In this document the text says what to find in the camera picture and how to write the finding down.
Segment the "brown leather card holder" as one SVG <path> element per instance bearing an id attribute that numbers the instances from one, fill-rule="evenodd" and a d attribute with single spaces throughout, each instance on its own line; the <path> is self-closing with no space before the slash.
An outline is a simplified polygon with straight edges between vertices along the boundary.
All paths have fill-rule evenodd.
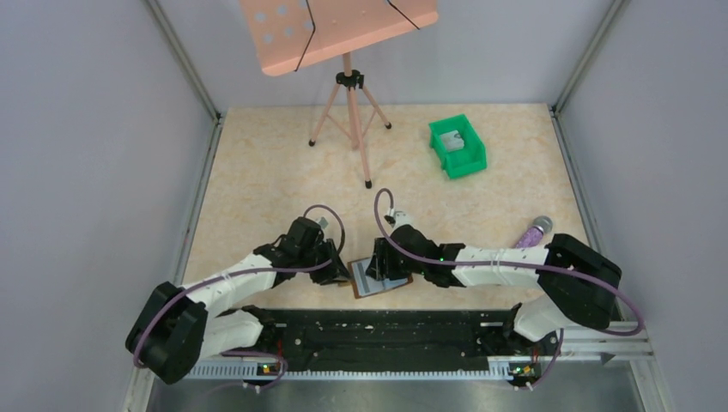
<path id="1" fill-rule="evenodd" d="M 348 263 L 349 273 L 351 274 L 350 282 L 352 283 L 356 299 L 387 293 L 394 289 L 405 287 L 414 281 L 412 276 L 399 280 L 375 280 L 366 275 L 366 269 L 371 261 L 372 259 L 370 257 L 366 257 Z"/>

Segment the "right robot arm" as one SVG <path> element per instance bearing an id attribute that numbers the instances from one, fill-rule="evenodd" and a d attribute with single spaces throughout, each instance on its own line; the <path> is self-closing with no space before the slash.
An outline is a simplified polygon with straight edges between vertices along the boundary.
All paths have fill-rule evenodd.
<path id="1" fill-rule="evenodd" d="M 616 306 L 621 269 L 574 236 L 558 233 L 542 246 L 483 249 L 435 244 L 410 224 L 375 240 L 370 276 L 419 274 L 440 288 L 502 286 L 541 291 L 518 303 L 505 322 L 507 334 L 537 342 L 569 324 L 607 330 Z"/>

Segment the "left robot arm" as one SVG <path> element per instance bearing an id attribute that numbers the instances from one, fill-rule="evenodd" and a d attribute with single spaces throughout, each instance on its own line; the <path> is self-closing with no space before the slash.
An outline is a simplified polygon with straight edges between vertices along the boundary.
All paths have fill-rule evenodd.
<path id="1" fill-rule="evenodd" d="M 276 241 L 258 246 L 238 263 L 202 281 L 159 284 L 124 345 L 137 367 L 175 384 L 201 359 L 253 347 L 264 324 L 234 305 L 298 274 L 309 275 L 318 285 L 351 277 L 333 239 L 325 237 L 318 222 L 304 216 L 296 218 Z"/>

